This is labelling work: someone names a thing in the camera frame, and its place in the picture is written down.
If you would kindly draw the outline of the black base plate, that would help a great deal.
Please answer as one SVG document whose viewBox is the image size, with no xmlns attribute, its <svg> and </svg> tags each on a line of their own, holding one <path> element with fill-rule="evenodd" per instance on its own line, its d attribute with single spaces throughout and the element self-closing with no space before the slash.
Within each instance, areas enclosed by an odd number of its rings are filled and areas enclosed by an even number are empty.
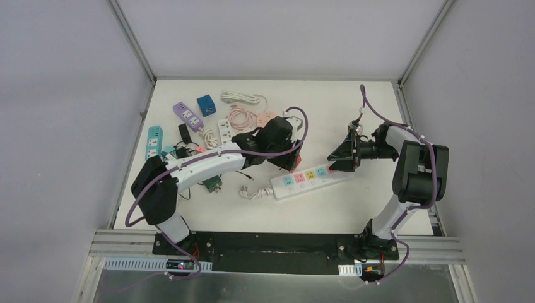
<svg viewBox="0 0 535 303">
<path fill-rule="evenodd" d="M 338 275 L 355 261 L 399 260 L 394 240 L 361 234 L 194 232 L 178 246 L 218 272 Z"/>
</svg>

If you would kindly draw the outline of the white USB power strip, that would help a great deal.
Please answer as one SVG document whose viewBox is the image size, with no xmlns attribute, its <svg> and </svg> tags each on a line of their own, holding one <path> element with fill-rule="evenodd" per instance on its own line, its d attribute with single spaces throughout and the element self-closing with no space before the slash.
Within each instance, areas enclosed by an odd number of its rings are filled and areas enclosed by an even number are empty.
<svg viewBox="0 0 535 303">
<path fill-rule="evenodd" d="M 220 119 L 217 122 L 217 126 L 220 134 L 221 144 L 231 141 L 233 132 L 230 121 L 227 118 Z"/>
</svg>

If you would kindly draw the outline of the red plug adapter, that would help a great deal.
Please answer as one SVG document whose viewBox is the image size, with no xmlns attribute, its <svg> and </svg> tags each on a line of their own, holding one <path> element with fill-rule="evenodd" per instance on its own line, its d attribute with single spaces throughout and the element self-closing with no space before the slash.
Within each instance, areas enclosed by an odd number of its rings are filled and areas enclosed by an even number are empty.
<svg viewBox="0 0 535 303">
<path fill-rule="evenodd" d="M 302 161 L 302 158 L 301 158 L 300 155 L 298 155 L 296 160 L 295 160 L 295 163 L 294 163 L 292 169 L 290 170 L 290 172 L 294 172 L 297 169 L 297 167 L 299 166 L 301 161 Z"/>
</svg>

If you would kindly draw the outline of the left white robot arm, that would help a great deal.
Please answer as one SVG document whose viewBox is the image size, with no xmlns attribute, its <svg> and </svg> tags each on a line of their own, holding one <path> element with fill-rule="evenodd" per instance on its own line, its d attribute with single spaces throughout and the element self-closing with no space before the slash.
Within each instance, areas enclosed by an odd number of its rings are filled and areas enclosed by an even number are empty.
<svg viewBox="0 0 535 303">
<path fill-rule="evenodd" d="M 276 116 L 264 127 L 238 133 L 221 146 L 197 155 L 164 161 L 150 157 L 131 185 L 133 207 L 141 210 L 141 219 L 155 226 L 168 239 L 169 248 L 185 255 L 192 248 L 191 230 L 177 211 L 178 195 L 211 177 L 236 172 L 265 161 L 291 171 L 303 140 L 293 138 L 293 126 Z"/>
</svg>

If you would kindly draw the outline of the white long power strip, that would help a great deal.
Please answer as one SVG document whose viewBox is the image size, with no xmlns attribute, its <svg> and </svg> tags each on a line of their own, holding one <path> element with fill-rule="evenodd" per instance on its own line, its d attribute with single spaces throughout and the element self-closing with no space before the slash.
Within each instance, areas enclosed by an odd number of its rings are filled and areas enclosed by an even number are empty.
<svg viewBox="0 0 535 303">
<path fill-rule="evenodd" d="M 272 196 L 277 201 L 309 193 L 354 177 L 352 172 L 331 170 L 328 165 L 319 165 L 298 172 L 272 178 L 270 185 L 254 193 L 248 192 L 247 186 L 241 186 L 238 192 L 242 198 L 257 200 Z"/>
</svg>

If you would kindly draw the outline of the dark blue cube adapter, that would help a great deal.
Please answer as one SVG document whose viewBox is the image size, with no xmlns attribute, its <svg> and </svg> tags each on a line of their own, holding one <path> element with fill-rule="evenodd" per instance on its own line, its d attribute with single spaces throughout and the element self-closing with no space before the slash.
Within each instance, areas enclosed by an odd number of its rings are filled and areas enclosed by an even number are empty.
<svg viewBox="0 0 535 303">
<path fill-rule="evenodd" d="M 216 113 L 216 105 L 210 95 L 204 95 L 196 99 L 203 117 L 208 117 Z"/>
</svg>

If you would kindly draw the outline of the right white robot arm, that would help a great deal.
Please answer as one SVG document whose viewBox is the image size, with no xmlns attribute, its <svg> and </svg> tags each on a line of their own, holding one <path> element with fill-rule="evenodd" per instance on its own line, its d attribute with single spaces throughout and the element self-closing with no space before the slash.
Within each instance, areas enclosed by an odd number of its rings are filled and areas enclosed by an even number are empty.
<svg viewBox="0 0 535 303">
<path fill-rule="evenodd" d="M 449 149 L 433 145 L 405 125 L 382 123 L 370 139 L 362 140 L 357 122 L 348 128 L 344 141 L 327 156 L 330 169 L 354 172 L 362 160 L 396 162 L 393 196 L 356 237 L 359 253 L 375 258 L 395 245 L 398 229 L 418 210 L 432 207 L 445 194 Z"/>
</svg>

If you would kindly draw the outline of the black charger brick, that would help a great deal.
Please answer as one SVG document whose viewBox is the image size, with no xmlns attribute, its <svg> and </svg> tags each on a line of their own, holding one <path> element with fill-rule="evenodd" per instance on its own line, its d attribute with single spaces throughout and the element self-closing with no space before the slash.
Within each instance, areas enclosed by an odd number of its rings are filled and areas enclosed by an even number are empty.
<svg viewBox="0 0 535 303">
<path fill-rule="evenodd" d="M 180 133 L 181 142 L 183 142 L 186 145 L 192 143 L 192 139 L 189 134 L 189 129 L 186 123 L 178 125 L 178 130 Z"/>
</svg>

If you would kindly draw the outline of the pink round power strip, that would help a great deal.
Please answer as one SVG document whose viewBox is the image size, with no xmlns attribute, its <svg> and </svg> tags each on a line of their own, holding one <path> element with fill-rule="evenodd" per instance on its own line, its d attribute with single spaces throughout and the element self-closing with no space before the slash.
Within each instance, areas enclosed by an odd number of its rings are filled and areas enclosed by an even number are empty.
<svg viewBox="0 0 535 303">
<path fill-rule="evenodd" d="M 256 126 L 263 128 L 271 119 L 275 118 L 276 116 L 277 113 L 271 110 L 261 112 L 256 117 Z"/>
</svg>

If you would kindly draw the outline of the teal power strip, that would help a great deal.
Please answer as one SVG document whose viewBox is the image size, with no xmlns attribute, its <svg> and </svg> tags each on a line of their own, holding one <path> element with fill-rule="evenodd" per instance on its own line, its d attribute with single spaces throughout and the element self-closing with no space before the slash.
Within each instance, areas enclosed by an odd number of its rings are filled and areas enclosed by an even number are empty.
<svg viewBox="0 0 535 303">
<path fill-rule="evenodd" d="M 160 126 L 148 128 L 145 159 L 160 156 L 162 152 L 163 129 Z"/>
</svg>

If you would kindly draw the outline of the purple power strip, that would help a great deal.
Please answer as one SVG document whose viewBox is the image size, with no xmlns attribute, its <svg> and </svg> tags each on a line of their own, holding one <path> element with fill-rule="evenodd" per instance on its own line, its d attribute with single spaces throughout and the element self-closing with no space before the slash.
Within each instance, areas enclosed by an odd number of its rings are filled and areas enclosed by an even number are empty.
<svg viewBox="0 0 535 303">
<path fill-rule="evenodd" d="M 198 132 L 204 127 L 202 120 L 186 104 L 178 102 L 172 106 L 172 110 L 188 127 Z"/>
</svg>

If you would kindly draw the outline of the green patterned cube adapter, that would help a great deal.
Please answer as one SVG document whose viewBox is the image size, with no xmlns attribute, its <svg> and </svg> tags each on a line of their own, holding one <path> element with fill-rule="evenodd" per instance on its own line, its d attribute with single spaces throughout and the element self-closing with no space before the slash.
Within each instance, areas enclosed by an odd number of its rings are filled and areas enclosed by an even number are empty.
<svg viewBox="0 0 535 303">
<path fill-rule="evenodd" d="M 219 191 L 222 185 L 223 185 L 223 182 L 221 180 L 220 175 L 216 175 L 214 177 L 211 177 L 203 181 L 203 186 L 208 190 L 209 193 L 213 193 L 214 191 Z"/>
</svg>

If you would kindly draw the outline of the teal charger block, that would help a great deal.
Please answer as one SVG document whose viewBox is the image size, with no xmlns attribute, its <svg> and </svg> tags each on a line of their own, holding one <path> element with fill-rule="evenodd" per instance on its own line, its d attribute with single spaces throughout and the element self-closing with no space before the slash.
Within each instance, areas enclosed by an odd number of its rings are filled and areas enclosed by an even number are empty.
<svg viewBox="0 0 535 303">
<path fill-rule="evenodd" d="M 176 149 L 173 146 L 166 146 L 162 152 L 161 156 L 167 160 L 175 160 L 176 159 Z"/>
</svg>

